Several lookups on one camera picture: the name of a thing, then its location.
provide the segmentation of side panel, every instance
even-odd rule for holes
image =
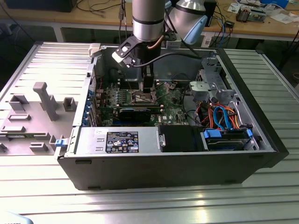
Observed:
[[[79,190],[242,183],[273,153],[61,158]]]
[[[284,144],[282,143],[281,139],[275,132],[274,128],[272,127],[271,123],[268,121],[266,115],[262,111],[259,104],[256,102],[255,98],[253,97],[252,93],[250,92],[249,88],[243,81],[242,77],[240,76],[238,70],[235,68],[234,64],[231,62],[230,58],[228,57],[227,53],[224,49],[218,50],[219,56],[227,69],[230,78],[236,85],[238,91],[240,92],[239,97],[242,97],[246,102],[247,106],[251,110],[254,118],[258,122],[259,126],[262,129],[262,132],[265,134],[267,140],[269,141],[272,148],[277,152],[276,157],[273,161],[266,164],[265,167],[273,167],[278,162],[280,162],[283,158],[285,158],[289,153],[285,148]]]

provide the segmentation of paper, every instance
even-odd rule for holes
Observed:
[[[228,7],[228,11],[231,12],[231,13],[238,13],[241,5],[242,4],[231,3],[230,6]]]
[[[284,24],[288,24],[290,22],[293,22],[293,19],[288,16],[288,15],[285,15],[285,14],[277,14],[277,15],[273,15],[273,16],[270,16],[270,18],[273,18],[279,22],[282,22]]]

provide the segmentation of floor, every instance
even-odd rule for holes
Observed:
[[[33,27],[23,26],[23,28],[36,41],[55,42],[56,38],[52,28],[50,27]],[[11,27],[13,34],[7,36],[0,35],[0,89],[5,85],[7,80],[13,74],[15,69],[21,63],[26,55],[26,50],[30,50],[33,42],[20,30],[19,27],[13,25]],[[100,43],[118,43],[118,32],[114,30],[90,30],[79,28],[63,29],[67,42],[100,42]],[[199,39],[194,47],[201,45],[202,38]],[[287,42],[279,41],[259,41],[251,39],[237,40],[231,38],[228,44],[224,44],[224,48],[233,48],[237,44],[238,49],[260,49],[271,61],[278,66],[285,51],[287,50]],[[296,86],[299,80],[293,78],[295,72],[299,72],[299,54],[294,54],[282,70],[287,80]]]

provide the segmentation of computer case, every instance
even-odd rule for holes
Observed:
[[[50,10],[69,13],[77,0],[4,0],[8,8]]]

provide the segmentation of screw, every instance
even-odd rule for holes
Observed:
[[[161,146],[161,147],[164,147],[164,146],[166,146],[166,144],[165,144],[165,142],[164,142],[164,141],[160,141],[159,143],[160,143],[160,146]]]

